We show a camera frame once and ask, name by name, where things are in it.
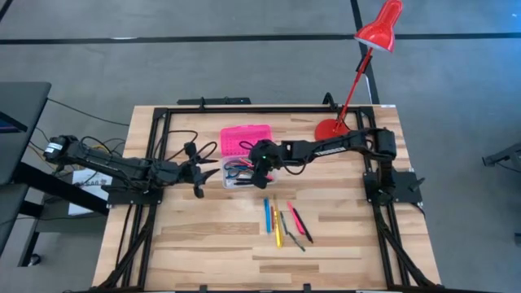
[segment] wooden table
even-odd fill
[[[125,157],[145,156],[154,107],[134,108]],[[396,134],[395,168],[410,168],[396,108],[374,106],[374,112],[377,126]],[[317,123],[333,117],[332,113],[175,114],[170,129],[198,131],[198,147],[218,142],[222,128],[245,124],[270,124],[277,143],[313,141]],[[354,115],[348,115],[346,122],[356,128]],[[191,138],[188,133],[170,134],[166,155],[181,149]],[[211,158],[221,158],[219,148]],[[203,170],[220,167],[220,163],[207,164]],[[280,171],[279,182],[266,190],[225,190],[221,171],[204,186],[204,199],[194,197],[191,185],[167,188],[155,220],[146,289],[198,290],[199,285],[207,284],[209,290],[302,290],[306,282],[313,289],[385,288],[373,212],[366,202],[361,179],[363,170],[361,155],[344,152],[314,160],[299,176]],[[284,247],[277,249],[275,235],[266,233],[263,198],[272,199],[273,195],[277,195],[283,212],[288,211],[287,200],[299,210],[315,240],[311,244],[304,236],[298,236],[306,252],[288,237]],[[428,278],[439,282],[422,214],[407,203],[395,206],[405,250]],[[114,268],[127,207],[110,211],[93,285],[103,281]],[[297,235],[290,213],[286,214],[288,229]],[[389,250],[394,280],[400,283],[396,257],[390,247]],[[140,256],[139,252],[134,260],[131,284],[137,282]]]

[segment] blue marker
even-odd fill
[[[264,198],[264,210],[266,211],[266,230],[271,233],[271,214],[269,213],[269,199]]]

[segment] red desk lamp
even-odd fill
[[[355,88],[357,87],[357,83],[360,80],[362,73],[366,71],[373,49],[386,50],[389,52],[394,51],[394,32],[392,31],[392,28],[398,21],[402,8],[403,3],[401,0],[387,0],[383,4],[380,13],[378,13],[376,20],[367,24],[365,27],[361,28],[357,34],[355,34],[355,39],[362,44],[366,44],[369,47],[369,51],[358,69],[357,76],[351,86],[348,99],[342,108],[342,112],[337,119],[326,119],[317,125],[317,128],[315,129],[316,140],[334,138],[349,132],[348,127],[344,123],[344,119],[348,111],[348,105],[351,101],[352,94],[355,92]]]

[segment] lamp shade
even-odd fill
[[[400,17],[403,9],[401,0],[387,0],[376,20],[361,28],[355,39],[376,50],[394,51],[393,27]]]

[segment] pink plastic container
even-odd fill
[[[247,156],[250,151],[243,149],[239,143],[245,141],[255,145],[261,139],[273,140],[269,125],[240,125],[221,129],[222,157]]]

